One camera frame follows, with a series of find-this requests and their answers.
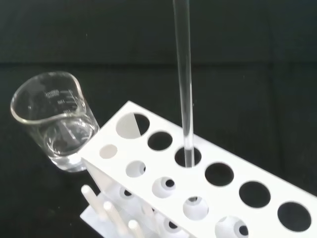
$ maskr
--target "black cloth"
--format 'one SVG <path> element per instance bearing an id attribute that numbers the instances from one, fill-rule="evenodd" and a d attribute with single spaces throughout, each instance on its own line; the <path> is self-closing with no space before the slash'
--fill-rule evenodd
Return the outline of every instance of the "black cloth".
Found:
<path id="1" fill-rule="evenodd" d="M 317 195 L 317 3 L 191 1 L 194 132 Z M 28 78 L 75 75 L 98 123 L 128 100 L 181 125 L 172 1 L 0 2 L 0 237 L 99 237 L 87 172 L 51 164 L 9 103 Z"/>

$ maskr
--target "water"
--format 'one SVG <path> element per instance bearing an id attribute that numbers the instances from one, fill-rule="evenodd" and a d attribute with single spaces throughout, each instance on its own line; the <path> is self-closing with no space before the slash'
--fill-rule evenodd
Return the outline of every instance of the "water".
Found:
<path id="1" fill-rule="evenodd" d="M 44 146 L 52 162 L 69 172 L 85 169 L 76 152 L 98 131 L 86 117 L 68 118 L 50 124 L 44 132 Z"/>

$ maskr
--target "white peg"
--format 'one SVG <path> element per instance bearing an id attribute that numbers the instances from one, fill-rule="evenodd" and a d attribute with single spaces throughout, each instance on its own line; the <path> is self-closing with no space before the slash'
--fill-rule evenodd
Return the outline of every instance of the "white peg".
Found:
<path id="1" fill-rule="evenodd" d="M 158 226 L 158 223 L 157 223 L 157 221 L 155 219 L 152 207 L 149 204 L 143 202 L 142 209 L 143 209 L 144 214 L 151 219 L 156 233 L 160 235 L 159 226 Z"/>
<path id="2" fill-rule="evenodd" d="M 114 205 L 111 202 L 107 201 L 104 203 L 104 209 L 107 212 L 107 215 L 112 220 L 112 222 L 114 222 L 115 225 L 117 226 L 118 232 L 121 235 L 127 234 L 128 228 L 127 228 L 126 224 L 124 223 L 124 221 L 122 220 L 120 214 L 118 213 L 118 211 L 114 207 Z"/>
<path id="3" fill-rule="evenodd" d="M 103 204 L 98 200 L 94 191 L 88 186 L 84 185 L 81 187 L 81 193 L 84 195 L 85 199 L 89 205 L 94 209 L 94 211 L 99 215 L 102 220 L 107 220 L 108 216 L 103 208 Z"/>
<path id="4" fill-rule="evenodd" d="M 128 226 L 130 230 L 132 231 L 134 238 L 144 238 L 142 229 L 136 220 L 129 221 Z"/>

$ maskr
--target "glass tube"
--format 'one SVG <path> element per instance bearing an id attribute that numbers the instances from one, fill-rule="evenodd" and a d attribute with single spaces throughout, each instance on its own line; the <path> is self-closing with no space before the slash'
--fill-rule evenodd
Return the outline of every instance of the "glass tube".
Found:
<path id="1" fill-rule="evenodd" d="M 189 0 L 173 0 L 178 80 L 184 133 L 185 167 L 193 167 L 193 100 L 190 57 Z"/>

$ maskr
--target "white test tube rack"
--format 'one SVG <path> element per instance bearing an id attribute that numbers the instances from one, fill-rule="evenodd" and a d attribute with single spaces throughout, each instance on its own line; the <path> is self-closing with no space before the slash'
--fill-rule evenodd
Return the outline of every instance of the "white test tube rack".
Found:
<path id="1" fill-rule="evenodd" d="M 149 120 L 144 134 L 134 115 Z M 81 218 L 105 238 L 317 236 L 316 197 L 196 135 L 194 144 L 196 166 L 179 165 L 182 128 L 126 103 L 79 151 L 101 191 L 82 189 Z"/>

